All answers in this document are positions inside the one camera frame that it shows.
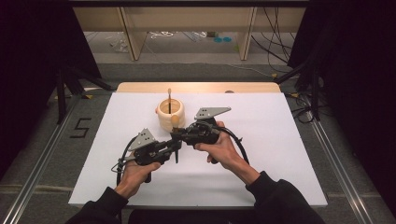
cup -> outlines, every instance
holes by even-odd
[[[173,125],[171,122],[172,116],[174,115],[178,116],[178,126],[177,126],[178,128],[184,127],[186,123],[183,103],[177,99],[171,99],[170,105],[171,105],[170,113],[169,113],[169,99],[160,102],[155,110],[155,112],[158,115],[160,126],[169,133],[171,133],[173,130]]]

hand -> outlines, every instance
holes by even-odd
[[[222,121],[218,121],[217,124],[219,127],[224,127],[224,123]],[[208,152],[209,155],[207,156],[207,162],[212,162],[212,160],[215,159],[227,170],[232,169],[236,162],[241,162],[242,160],[233,146],[233,141],[231,140],[230,135],[225,132],[220,132],[219,140],[216,144],[209,145],[198,143],[194,148]]]
[[[120,196],[129,199],[139,190],[140,185],[146,180],[148,174],[161,167],[159,162],[140,166],[135,161],[125,164],[121,182],[114,189]]]
[[[222,121],[218,121],[217,124],[220,127],[225,127]],[[209,145],[198,143],[194,148],[209,153],[207,162],[211,162],[215,159],[220,162],[225,169],[233,172],[247,185],[253,183],[260,176],[259,172],[239,156],[233,146],[230,135],[225,132],[220,132],[219,140],[216,144]]]

gray floor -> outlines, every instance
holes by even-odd
[[[247,61],[240,61],[234,42],[235,35],[232,33],[219,34],[219,36],[231,37],[233,40],[221,43],[216,43],[211,38],[201,38],[194,42],[183,33],[155,39],[148,36],[143,53],[139,61],[136,62],[130,61],[128,53],[117,52],[110,46],[117,40],[114,36],[117,36],[117,33],[87,33],[87,40],[92,47],[104,81],[114,87],[117,87],[122,81],[147,80],[271,81],[272,74],[281,74],[269,66],[267,54],[254,42],[251,43]],[[254,36],[265,47],[269,46],[269,42],[263,39],[262,34]],[[286,45],[292,46],[291,35],[284,34],[282,39]],[[273,46],[272,50],[278,56],[284,57],[281,48]],[[269,61],[275,69],[289,70],[285,64],[273,56],[269,57]],[[282,91],[293,92],[295,80],[292,78],[283,83]],[[94,87],[89,82],[82,83],[84,87]],[[68,204],[68,199],[89,153],[111,92],[91,90],[87,94],[92,98],[78,99],[60,141],[44,173],[40,176],[35,192],[26,205],[19,223],[64,223],[78,211],[78,208]],[[290,110],[299,107],[294,99],[288,98],[288,102]],[[320,112],[320,123],[367,207],[373,223],[396,223],[370,178],[353,156],[342,130],[335,118],[331,116],[330,108],[325,107]],[[90,119],[81,123],[84,127],[89,128],[86,136],[73,138],[72,136],[84,133],[82,130],[75,130],[78,120],[84,118]],[[21,151],[0,181],[0,218],[6,217],[7,210],[16,199],[21,186],[28,179],[56,127],[56,121],[57,101],[54,94],[49,98],[49,106],[37,125],[36,131],[32,134],[30,144]],[[296,125],[329,202],[327,207],[316,208],[316,210],[326,223],[359,223],[314,132],[313,124],[303,124],[296,120]]]

person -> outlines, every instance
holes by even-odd
[[[222,121],[218,121],[218,125],[224,127]],[[199,143],[194,149],[207,152],[207,162],[218,161],[245,183],[256,200],[254,210],[134,210],[129,223],[325,223],[290,182],[283,179],[275,182],[267,173],[259,173],[241,158],[227,133],[221,132],[216,144]],[[146,166],[127,162],[120,183],[114,189],[107,187],[98,201],[87,202],[66,224],[119,224],[116,215],[137,193],[148,174],[160,167],[158,162]]]

white table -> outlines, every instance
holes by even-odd
[[[154,109],[167,93],[115,92],[111,96],[92,149],[69,203],[96,201],[107,186],[116,186],[116,164],[128,142],[143,128],[159,141],[170,139],[159,126]],[[312,206],[327,205],[282,93],[173,93],[186,108],[186,125],[200,107],[229,106],[218,115],[236,136],[243,137],[250,164],[274,180],[292,183]],[[174,155],[128,203],[140,208],[244,208],[253,196],[241,180],[220,164],[206,163],[206,153],[183,143],[179,163]]]

